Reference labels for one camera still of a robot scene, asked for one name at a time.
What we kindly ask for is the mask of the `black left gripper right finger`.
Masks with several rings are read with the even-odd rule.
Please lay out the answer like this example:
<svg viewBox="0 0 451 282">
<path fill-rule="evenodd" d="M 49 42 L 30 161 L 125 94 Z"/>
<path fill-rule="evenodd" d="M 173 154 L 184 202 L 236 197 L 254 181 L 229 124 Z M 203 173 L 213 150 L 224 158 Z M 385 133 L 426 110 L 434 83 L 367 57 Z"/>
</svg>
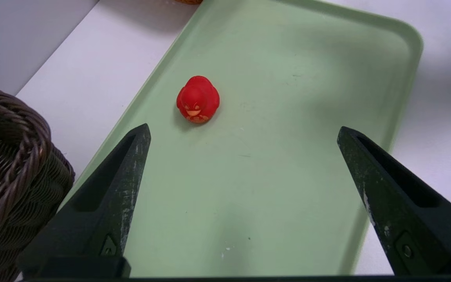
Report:
<svg viewBox="0 0 451 282">
<path fill-rule="evenodd" d="M 361 132 L 337 144 L 393 273 L 451 276 L 451 202 Z"/>
</svg>

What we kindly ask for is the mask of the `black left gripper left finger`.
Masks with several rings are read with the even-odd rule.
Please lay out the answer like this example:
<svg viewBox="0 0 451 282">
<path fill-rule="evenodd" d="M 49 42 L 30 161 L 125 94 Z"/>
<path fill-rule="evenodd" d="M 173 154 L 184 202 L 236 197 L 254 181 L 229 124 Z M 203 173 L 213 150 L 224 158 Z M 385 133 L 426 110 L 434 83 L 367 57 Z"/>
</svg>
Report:
<svg viewBox="0 0 451 282">
<path fill-rule="evenodd" d="M 130 130 L 20 254 L 23 277 L 129 277 L 123 253 L 152 136 Z"/>
</svg>

